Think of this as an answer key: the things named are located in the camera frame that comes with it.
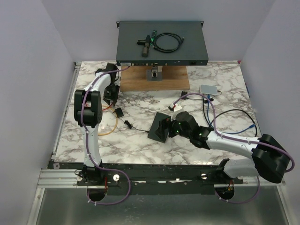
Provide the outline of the black network switch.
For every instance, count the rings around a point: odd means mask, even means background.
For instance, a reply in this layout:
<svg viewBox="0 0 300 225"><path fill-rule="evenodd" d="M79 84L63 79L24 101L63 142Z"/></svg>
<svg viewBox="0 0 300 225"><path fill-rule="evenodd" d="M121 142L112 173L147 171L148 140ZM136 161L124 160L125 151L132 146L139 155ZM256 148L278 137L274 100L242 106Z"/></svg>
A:
<svg viewBox="0 0 300 225"><path fill-rule="evenodd" d="M156 135L156 130L158 128L158 125L159 125L159 122L161 120L164 120L164 119L171 119L171 117L169 115L166 115L166 114L163 114L163 113L156 113L155 117L154 117L154 120L153 120L153 123L150 127L150 131L148 133L148 138L149 139L152 139L154 141L158 141L158 142L161 142L161 143L165 143L166 142L166 139L167 138L158 138L158 136Z"/></svg>

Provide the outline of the small black power adapter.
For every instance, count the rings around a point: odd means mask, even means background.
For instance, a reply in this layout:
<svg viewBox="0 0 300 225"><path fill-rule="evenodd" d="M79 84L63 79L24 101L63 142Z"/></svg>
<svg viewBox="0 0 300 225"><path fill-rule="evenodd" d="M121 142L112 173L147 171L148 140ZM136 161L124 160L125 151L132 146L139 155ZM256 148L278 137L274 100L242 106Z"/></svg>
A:
<svg viewBox="0 0 300 225"><path fill-rule="evenodd" d="M142 132L149 133L149 131L147 131L147 130L142 130L142 129L138 129L138 128L134 127L128 120L123 120L122 117L124 116L124 113L123 113L121 108L115 109L113 111L113 113L114 113L114 116L117 119L120 119L129 129L135 129L137 131L142 131Z"/></svg>

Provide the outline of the black power adapter with cable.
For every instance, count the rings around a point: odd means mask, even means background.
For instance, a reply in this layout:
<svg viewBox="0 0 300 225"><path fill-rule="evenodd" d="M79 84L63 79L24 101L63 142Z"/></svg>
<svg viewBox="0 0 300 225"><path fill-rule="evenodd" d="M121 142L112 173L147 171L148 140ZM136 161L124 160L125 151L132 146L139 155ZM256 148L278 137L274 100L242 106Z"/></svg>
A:
<svg viewBox="0 0 300 225"><path fill-rule="evenodd" d="M186 91L182 91L182 92L181 92L181 97L184 96L184 95L186 95L186 94L187 94ZM222 94L222 91L219 91L219 90L218 90L216 95L210 97L210 101L213 101L215 97L217 97L217 96L219 96L219 95L221 95L221 94ZM184 100L190 99L190 100L199 100L199 101L205 100L205 101L206 101L206 99L204 99L204 98L202 98L202 97L201 97L201 98L184 97L183 99L184 99Z"/></svg>

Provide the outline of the white grey small switch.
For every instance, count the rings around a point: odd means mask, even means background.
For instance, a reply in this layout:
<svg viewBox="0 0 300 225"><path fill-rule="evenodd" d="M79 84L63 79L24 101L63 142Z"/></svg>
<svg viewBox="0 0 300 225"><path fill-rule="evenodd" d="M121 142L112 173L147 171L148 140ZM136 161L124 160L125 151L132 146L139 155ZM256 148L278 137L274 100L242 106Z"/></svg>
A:
<svg viewBox="0 0 300 225"><path fill-rule="evenodd" d="M217 95L218 94L218 88L217 86L211 86L211 85L200 85L200 92L205 95Z"/></svg>

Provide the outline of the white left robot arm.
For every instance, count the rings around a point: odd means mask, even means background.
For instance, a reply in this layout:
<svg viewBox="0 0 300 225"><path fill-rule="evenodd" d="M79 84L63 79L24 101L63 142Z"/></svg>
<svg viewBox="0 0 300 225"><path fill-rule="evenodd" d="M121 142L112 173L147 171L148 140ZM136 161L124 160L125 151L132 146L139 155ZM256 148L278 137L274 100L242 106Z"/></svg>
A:
<svg viewBox="0 0 300 225"><path fill-rule="evenodd" d="M116 84L118 68L108 63L95 72L94 79L74 93L74 119L80 126L84 141L84 165L100 166L98 128L103 117L102 102L115 105L120 86Z"/></svg>

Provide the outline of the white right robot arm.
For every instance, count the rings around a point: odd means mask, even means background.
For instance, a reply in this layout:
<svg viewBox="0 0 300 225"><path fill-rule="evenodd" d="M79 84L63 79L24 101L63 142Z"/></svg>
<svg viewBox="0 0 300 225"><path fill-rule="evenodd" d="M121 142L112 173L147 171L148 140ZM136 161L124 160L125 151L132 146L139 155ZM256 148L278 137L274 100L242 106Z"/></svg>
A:
<svg viewBox="0 0 300 225"><path fill-rule="evenodd" d="M168 137L177 135L187 138L198 148L223 150L244 157L222 161L221 169L215 173L217 181L222 184L239 176L260 176L278 184L291 162L286 150L271 135L263 134L260 138L226 136L210 127L198 125L195 118L186 111L173 116L157 113L148 138L165 143Z"/></svg>

